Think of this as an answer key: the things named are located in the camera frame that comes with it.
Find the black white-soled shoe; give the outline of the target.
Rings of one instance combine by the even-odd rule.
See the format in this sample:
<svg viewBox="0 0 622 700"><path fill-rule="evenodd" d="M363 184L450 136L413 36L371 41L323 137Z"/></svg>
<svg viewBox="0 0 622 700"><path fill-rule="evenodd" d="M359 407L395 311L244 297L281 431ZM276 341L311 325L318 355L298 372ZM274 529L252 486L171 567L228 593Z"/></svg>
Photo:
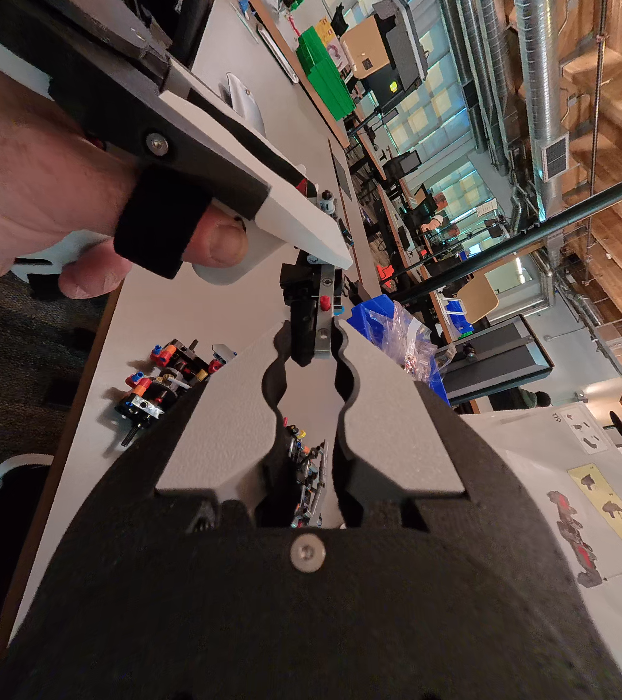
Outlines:
<svg viewBox="0 0 622 700"><path fill-rule="evenodd" d="M26 453L12 456L0 463L0 488L4 477L17 470L50 467L54 456L50 454Z"/></svg>

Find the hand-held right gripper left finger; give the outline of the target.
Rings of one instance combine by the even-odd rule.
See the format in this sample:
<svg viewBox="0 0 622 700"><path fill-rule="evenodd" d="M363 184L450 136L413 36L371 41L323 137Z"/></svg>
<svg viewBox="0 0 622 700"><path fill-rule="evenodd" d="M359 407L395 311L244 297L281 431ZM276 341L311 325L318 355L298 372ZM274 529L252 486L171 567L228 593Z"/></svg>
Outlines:
<svg viewBox="0 0 622 700"><path fill-rule="evenodd" d="M283 432L289 322L276 324L210 379L156 490L240 501L253 512L271 486L266 458Z"/></svg>

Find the silver ventilation duct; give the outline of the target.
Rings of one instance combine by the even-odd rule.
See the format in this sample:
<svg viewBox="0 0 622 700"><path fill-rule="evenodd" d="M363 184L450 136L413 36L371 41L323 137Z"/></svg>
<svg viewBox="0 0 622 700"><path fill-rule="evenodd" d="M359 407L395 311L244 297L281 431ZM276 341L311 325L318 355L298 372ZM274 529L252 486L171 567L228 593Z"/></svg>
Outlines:
<svg viewBox="0 0 622 700"><path fill-rule="evenodd" d="M541 221L562 209L563 174L541 180L540 144L558 138L561 124L559 26L554 1L515 1L534 188Z"/></svg>

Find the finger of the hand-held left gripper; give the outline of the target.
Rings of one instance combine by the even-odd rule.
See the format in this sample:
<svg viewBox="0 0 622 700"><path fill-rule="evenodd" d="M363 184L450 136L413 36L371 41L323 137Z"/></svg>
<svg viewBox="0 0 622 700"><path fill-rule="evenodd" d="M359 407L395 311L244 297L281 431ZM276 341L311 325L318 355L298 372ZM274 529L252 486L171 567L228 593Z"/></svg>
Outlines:
<svg viewBox="0 0 622 700"><path fill-rule="evenodd" d="M220 92L215 92L177 59L169 58L166 92L183 98L205 112L277 176L296 187L306 198L316 198L317 187L308 180L306 171L292 164L267 137L249 128L232 109L228 101L228 80L225 84L220 83L219 88Z"/></svg>
<svg viewBox="0 0 622 700"><path fill-rule="evenodd" d="M243 144L250 136L254 145L264 146L272 155L275 148L240 121L227 105L203 98L204 106L213 108L213 116L193 102L193 98L163 92L160 98L169 108L193 127L195 136L213 145L224 165L233 173L223 176L223 185L211 185L214 200L240 215L247 228L248 250L243 260L229 270L252 270L280 247L288 244L312 254L323 263L349 269L352 256L344 243L339 225L311 203L295 186L270 166L268 156L255 155Z"/></svg>

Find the plywood chair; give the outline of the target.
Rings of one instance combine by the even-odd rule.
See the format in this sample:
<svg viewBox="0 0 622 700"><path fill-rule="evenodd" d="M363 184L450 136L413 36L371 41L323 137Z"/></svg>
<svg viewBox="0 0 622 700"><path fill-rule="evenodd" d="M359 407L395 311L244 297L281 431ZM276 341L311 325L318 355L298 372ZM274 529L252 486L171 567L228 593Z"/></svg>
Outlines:
<svg viewBox="0 0 622 700"><path fill-rule="evenodd" d="M499 306L499 298L486 275L476 273L455 294L465 311L465 320L473 325Z"/></svg>

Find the black lego chassis assembly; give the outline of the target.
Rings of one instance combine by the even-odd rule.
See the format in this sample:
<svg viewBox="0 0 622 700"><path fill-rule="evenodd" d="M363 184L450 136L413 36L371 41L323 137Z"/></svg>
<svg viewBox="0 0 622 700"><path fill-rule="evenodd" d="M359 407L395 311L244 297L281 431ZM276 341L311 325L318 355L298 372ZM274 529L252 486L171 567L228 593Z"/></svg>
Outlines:
<svg viewBox="0 0 622 700"><path fill-rule="evenodd" d="M121 447L128 448L139 433L161 422L191 387L207 383L237 355L227 345L216 344L211 347L210 362L206 362L195 352L197 343L195 339L185 346L173 339L167 345L155 345L150 352L150 373L132 372L125 379L128 391L114 406L116 413L131 425ZM296 481L301 489L291 526L320 528L321 502L326 493L325 467L316 460L324 458L324 448L304 443L306 431L291 424L288 416L283 417L283 426L289 436L289 457L297 466Z"/></svg>

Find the stack of green bins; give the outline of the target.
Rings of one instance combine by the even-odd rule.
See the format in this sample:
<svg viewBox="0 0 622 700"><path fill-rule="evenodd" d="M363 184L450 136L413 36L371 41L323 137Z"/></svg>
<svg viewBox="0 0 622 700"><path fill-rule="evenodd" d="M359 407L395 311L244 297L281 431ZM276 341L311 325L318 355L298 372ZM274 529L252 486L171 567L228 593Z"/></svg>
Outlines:
<svg viewBox="0 0 622 700"><path fill-rule="evenodd" d="M314 27L299 36L296 54L306 77L333 119L343 120L353 112L355 104L350 92Z"/></svg>

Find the dark grey equipment case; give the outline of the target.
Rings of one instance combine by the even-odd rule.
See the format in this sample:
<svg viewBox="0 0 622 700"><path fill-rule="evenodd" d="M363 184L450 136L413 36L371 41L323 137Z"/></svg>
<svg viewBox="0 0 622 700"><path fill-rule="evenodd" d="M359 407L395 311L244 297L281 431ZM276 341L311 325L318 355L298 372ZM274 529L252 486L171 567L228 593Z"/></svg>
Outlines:
<svg viewBox="0 0 622 700"><path fill-rule="evenodd" d="M408 1L378 1L372 5L388 65L365 82L374 94L378 109L386 114L414 92L429 69Z"/></svg>

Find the black overhead pole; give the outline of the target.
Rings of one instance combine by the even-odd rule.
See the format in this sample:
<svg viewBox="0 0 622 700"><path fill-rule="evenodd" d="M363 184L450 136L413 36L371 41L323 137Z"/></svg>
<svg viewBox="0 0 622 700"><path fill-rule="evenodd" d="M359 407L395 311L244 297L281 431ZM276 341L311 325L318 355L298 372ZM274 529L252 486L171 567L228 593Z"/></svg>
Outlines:
<svg viewBox="0 0 622 700"><path fill-rule="evenodd" d="M427 280L407 289L405 291L395 291L389 297L399 304L412 304L428 297L430 293L438 291L446 285L475 274L485 271L486 267L492 263L509 255L518 255L527 246L547 239L550 235L559 232L566 226L578 223L591 216L597 215L606 209L622 202L622 181L616 183L604 191L598 192L577 204L551 216L543 222L534 224L527 229L518 232L499 244L484 250L478 255L460 262L455 267L442 272L436 276L431 276Z"/></svg>

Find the person's left hand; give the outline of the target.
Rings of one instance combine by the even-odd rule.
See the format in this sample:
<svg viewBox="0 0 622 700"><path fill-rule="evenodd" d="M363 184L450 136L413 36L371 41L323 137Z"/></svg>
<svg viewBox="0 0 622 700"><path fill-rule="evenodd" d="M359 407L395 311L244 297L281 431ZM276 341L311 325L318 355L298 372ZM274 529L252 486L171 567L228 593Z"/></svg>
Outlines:
<svg viewBox="0 0 622 700"><path fill-rule="evenodd" d="M174 197L169 177L99 149L53 101L0 71L0 277L16 258L88 230L125 240L123 212Z"/></svg>

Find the clear plastic parts bags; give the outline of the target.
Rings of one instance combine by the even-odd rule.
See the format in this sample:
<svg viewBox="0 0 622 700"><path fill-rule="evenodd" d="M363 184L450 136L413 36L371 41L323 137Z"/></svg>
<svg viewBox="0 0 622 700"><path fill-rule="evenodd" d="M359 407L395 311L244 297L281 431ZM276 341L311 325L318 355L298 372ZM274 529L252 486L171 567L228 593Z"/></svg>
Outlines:
<svg viewBox="0 0 622 700"><path fill-rule="evenodd" d="M428 384L439 376L438 347L430 340L430 329L397 302L394 302L388 348L394 361L413 380Z"/></svg>

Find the lego instruction booklet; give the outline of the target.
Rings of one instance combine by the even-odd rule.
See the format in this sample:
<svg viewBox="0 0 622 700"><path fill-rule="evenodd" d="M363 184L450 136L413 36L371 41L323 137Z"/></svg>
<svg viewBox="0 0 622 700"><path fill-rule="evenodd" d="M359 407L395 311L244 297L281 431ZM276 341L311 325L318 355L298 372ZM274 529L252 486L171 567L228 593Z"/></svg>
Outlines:
<svg viewBox="0 0 622 700"><path fill-rule="evenodd" d="M580 403L462 418L540 508L622 671L622 449Z"/></svg>

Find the white wall vent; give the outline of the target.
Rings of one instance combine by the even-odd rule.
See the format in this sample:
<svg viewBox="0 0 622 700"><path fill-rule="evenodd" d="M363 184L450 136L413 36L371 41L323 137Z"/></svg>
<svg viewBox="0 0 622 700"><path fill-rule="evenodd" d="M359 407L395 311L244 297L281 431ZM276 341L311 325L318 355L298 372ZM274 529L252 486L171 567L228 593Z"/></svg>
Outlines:
<svg viewBox="0 0 622 700"><path fill-rule="evenodd" d="M540 144L541 180L551 181L569 169L569 132Z"/></svg>

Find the blue storage bin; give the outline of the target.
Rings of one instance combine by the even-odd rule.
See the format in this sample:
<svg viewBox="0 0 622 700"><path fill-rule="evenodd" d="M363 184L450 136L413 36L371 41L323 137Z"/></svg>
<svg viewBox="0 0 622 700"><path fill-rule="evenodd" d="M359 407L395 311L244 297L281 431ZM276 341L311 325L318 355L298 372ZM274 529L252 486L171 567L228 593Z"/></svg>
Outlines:
<svg viewBox="0 0 622 700"><path fill-rule="evenodd" d="M394 301L390 300L386 295L381 295L355 306L351 311L351 316L349 319L349 324L353 328L355 328L362 336L367 338L385 355L390 357L392 361L394 361L394 359L389 353L388 345L393 315ZM455 349L451 346L444 346L442 348L438 347L436 360L438 363L439 376L435 377L427 384L446 404L449 403L449 400L444 387L441 370L447 368L447 365L451 362L452 358L455 356L455 353Z"/></svg>

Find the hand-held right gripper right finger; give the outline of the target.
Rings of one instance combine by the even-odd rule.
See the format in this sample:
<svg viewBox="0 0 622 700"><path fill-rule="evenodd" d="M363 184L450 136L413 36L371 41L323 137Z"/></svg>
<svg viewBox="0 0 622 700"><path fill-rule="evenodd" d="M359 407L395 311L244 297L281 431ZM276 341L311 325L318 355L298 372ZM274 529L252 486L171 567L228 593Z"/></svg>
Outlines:
<svg viewBox="0 0 622 700"><path fill-rule="evenodd" d="M342 400L332 458L340 511L465 495L429 413L432 405L446 408L444 402L346 320L334 321L332 352Z"/></svg>

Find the cardboard box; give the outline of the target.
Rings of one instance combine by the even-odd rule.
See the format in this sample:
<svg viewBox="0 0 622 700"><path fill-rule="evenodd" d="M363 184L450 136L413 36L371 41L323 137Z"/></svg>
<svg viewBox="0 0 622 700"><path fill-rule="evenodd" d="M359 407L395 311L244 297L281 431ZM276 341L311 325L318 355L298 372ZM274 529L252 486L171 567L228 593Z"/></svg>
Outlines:
<svg viewBox="0 0 622 700"><path fill-rule="evenodd" d="M390 64L382 35L372 14L340 37L354 78L361 80Z"/></svg>

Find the grey lego bumper assembly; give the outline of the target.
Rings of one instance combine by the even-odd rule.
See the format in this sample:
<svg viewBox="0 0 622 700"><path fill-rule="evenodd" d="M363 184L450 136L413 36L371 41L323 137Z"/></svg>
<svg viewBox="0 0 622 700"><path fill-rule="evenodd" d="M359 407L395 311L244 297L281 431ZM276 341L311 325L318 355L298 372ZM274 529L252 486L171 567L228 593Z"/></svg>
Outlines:
<svg viewBox="0 0 622 700"><path fill-rule="evenodd" d="M298 258L281 267L279 284L290 310L291 358L299 366L331 356L332 327L341 312L343 271L353 264L354 242L336 212L330 190L316 198L303 197L288 234Z"/></svg>

